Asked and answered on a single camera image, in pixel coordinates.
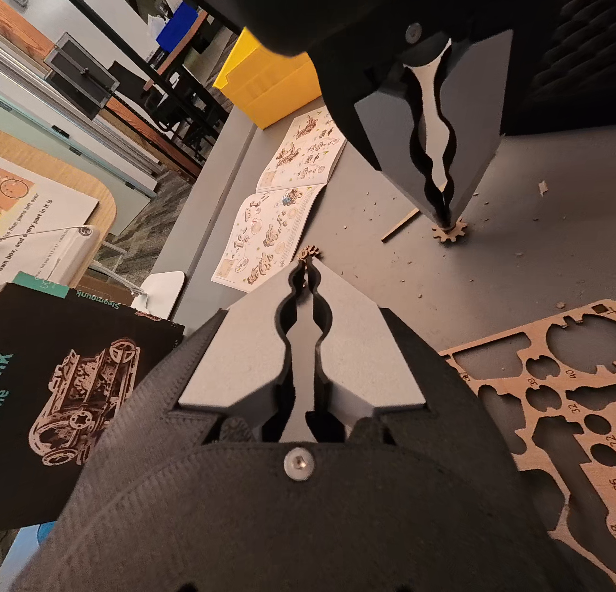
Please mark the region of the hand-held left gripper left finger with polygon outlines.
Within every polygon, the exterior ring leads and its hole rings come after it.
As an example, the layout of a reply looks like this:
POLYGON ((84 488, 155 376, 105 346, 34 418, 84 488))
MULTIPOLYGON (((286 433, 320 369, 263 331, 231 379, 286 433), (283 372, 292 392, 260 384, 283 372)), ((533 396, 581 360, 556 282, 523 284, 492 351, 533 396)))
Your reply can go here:
POLYGON ((219 311, 179 407, 240 417, 264 438, 280 438, 295 404, 287 334, 303 285, 304 261, 297 260, 219 311))

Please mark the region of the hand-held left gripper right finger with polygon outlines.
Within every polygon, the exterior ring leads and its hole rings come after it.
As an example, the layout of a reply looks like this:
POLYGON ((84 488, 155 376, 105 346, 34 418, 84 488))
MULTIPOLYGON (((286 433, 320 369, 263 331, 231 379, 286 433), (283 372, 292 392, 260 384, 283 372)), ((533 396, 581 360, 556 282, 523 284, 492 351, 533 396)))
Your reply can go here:
POLYGON ((359 419, 425 407, 426 399, 377 303, 316 258, 307 259, 315 345, 316 439, 343 439, 359 419))

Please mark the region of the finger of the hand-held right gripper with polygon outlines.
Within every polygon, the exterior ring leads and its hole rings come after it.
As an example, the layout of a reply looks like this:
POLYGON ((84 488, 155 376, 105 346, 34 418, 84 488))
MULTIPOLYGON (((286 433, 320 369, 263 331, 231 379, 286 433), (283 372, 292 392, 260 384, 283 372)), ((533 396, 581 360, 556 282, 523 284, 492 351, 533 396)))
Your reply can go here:
POLYGON ((445 218, 452 227, 465 210, 501 141, 501 116, 512 30, 472 42, 452 42, 435 74, 435 104, 449 131, 443 150, 445 218))
POLYGON ((426 152, 423 93, 412 69, 393 64, 380 86, 354 108, 384 176, 436 226, 453 227, 426 152))

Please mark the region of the small wooden gear assembly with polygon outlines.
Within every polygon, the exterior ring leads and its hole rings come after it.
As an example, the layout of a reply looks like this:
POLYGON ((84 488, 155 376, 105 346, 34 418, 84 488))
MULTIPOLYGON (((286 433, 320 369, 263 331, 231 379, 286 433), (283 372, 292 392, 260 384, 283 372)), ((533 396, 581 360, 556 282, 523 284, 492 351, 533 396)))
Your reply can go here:
POLYGON ((438 226, 432 226, 432 237, 441 243, 455 243, 458 238, 466 235, 466 228, 467 222, 463 218, 459 218, 455 225, 448 230, 438 226))

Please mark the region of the wooden gear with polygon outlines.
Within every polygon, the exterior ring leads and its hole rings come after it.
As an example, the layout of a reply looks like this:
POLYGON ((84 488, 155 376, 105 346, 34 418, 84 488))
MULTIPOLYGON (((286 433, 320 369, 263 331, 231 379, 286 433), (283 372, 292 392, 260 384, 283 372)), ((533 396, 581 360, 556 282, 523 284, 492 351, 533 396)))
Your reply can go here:
POLYGON ((307 245, 299 251, 294 264, 292 283, 297 297, 307 290, 312 294, 319 282, 320 275, 315 261, 320 257, 320 250, 315 245, 307 245))

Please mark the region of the punched-out wooden parts sheet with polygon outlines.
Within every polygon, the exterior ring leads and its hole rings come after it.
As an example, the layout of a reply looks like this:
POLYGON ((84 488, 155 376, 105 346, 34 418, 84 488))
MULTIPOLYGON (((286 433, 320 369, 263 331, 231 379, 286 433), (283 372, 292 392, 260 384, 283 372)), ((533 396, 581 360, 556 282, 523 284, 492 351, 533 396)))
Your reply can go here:
POLYGON ((441 354, 497 424, 548 533, 615 580, 615 301, 441 354))

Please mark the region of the black model kit box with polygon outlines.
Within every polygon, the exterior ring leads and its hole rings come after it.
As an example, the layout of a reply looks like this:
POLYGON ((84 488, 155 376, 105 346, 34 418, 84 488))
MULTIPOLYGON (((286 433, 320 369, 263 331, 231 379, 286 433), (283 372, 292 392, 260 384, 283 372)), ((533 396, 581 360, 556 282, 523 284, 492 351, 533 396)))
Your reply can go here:
POLYGON ((75 289, 1 286, 1 530, 58 518, 96 444, 185 327, 75 289))

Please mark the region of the thin wooden stick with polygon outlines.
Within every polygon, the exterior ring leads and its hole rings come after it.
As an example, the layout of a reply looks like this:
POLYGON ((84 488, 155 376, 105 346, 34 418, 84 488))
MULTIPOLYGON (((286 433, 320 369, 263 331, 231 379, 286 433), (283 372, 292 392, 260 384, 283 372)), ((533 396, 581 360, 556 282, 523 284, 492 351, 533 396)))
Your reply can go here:
POLYGON ((393 236, 395 236, 398 232, 400 232, 405 226, 407 226, 410 221, 417 215, 419 215, 421 211, 417 208, 412 209, 403 219, 396 223, 385 235, 381 237, 382 243, 387 243, 393 236))

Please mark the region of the black ribbed wrist rest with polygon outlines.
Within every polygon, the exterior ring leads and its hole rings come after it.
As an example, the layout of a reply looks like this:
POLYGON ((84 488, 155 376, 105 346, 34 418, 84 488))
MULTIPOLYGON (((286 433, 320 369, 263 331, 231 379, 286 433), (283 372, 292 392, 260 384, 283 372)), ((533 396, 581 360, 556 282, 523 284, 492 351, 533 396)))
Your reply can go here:
POLYGON ((615 0, 564 0, 506 135, 615 126, 615 0))

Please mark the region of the yellow plastic bin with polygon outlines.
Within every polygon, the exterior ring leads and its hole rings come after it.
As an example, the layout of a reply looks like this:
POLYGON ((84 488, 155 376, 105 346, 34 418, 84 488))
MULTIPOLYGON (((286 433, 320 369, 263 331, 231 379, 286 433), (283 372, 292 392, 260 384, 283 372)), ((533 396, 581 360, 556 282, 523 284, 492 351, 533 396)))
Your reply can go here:
POLYGON ((317 72, 306 52, 294 57, 275 54, 246 28, 213 86, 261 129, 321 95, 317 72))

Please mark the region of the illustrated instruction booklet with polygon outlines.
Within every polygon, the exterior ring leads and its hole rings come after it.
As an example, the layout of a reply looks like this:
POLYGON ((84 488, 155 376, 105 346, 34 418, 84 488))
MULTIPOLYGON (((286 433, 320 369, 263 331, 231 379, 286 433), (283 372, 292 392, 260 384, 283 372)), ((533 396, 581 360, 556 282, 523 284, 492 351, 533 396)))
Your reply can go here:
POLYGON ((326 106, 293 119, 238 210, 212 282, 248 293, 292 262, 346 143, 326 106))

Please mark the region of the blue plastic bin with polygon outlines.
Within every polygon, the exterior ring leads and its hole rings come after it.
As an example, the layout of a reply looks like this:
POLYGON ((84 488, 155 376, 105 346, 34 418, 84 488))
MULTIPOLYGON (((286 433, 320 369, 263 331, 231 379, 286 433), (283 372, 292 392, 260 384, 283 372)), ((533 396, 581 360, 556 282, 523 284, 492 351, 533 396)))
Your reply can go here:
POLYGON ((189 32, 197 18, 197 10, 186 2, 182 2, 156 37, 159 47, 171 53, 189 32))

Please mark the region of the round wooden table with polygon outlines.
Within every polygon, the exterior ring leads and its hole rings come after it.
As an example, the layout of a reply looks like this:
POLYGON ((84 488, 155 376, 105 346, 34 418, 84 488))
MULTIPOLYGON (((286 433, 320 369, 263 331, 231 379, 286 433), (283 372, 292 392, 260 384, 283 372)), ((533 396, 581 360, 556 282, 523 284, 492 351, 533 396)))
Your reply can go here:
POLYGON ((94 246, 69 283, 69 286, 74 288, 94 260, 116 220, 116 204, 110 190, 89 173, 48 155, 6 132, 1 132, 1 157, 28 171, 41 174, 42 177, 97 199, 98 205, 87 221, 88 226, 97 229, 97 235, 94 246))

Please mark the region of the black square metal plate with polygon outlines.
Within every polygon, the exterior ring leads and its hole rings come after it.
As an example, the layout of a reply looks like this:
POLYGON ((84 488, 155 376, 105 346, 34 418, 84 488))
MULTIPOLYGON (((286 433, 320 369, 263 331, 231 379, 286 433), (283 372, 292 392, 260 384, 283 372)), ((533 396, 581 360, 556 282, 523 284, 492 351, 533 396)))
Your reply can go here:
POLYGON ((119 87, 117 80, 67 32, 45 57, 44 80, 88 119, 95 119, 119 87))

